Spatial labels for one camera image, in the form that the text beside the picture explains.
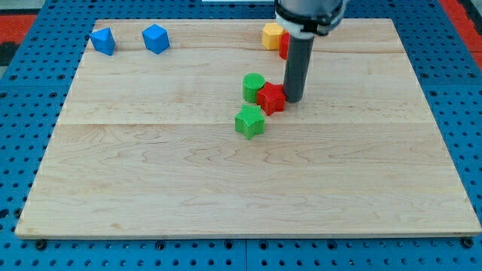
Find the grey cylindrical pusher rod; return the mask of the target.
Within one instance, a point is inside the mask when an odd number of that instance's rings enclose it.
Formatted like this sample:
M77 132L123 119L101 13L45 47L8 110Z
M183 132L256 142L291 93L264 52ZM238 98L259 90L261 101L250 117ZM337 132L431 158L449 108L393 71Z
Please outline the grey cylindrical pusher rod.
M290 37L283 81L286 101L299 102L304 94L314 37L308 39Z

